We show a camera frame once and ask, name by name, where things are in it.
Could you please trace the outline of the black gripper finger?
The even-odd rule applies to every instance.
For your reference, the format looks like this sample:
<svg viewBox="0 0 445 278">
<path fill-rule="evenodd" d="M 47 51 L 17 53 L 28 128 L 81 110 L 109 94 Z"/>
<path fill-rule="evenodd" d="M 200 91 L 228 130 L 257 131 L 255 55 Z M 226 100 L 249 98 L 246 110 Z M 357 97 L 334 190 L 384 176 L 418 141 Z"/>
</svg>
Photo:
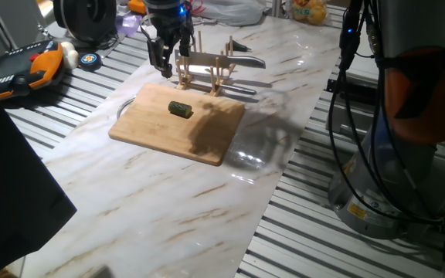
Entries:
<svg viewBox="0 0 445 278">
<path fill-rule="evenodd" d="M 184 57 L 189 57 L 192 41 L 192 27 L 183 27 L 181 29 L 181 38 L 179 52 Z"/>
<path fill-rule="evenodd" d="M 170 57 L 172 54 L 172 46 L 169 44 L 161 43 L 161 74 L 165 78 L 172 76 L 172 64 L 170 63 Z"/>
</svg>

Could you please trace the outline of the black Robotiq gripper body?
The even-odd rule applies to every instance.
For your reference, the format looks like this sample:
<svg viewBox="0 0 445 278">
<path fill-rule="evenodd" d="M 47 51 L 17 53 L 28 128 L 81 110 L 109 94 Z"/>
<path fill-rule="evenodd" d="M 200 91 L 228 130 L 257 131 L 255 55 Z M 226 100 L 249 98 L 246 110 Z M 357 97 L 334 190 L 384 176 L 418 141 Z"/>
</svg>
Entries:
<svg viewBox="0 0 445 278">
<path fill-rule="evenodd" d="M 151 24 L 156 28 L 157 36 L 148 40 L 151 57 L 161 58 L 161 43 L 173 47 L 180 42 L 181 29 L 194 27 L 192 23 L 192 5 L 186 0 L 144 0 L 148 13 L 152 15 Z"/>
</svg>

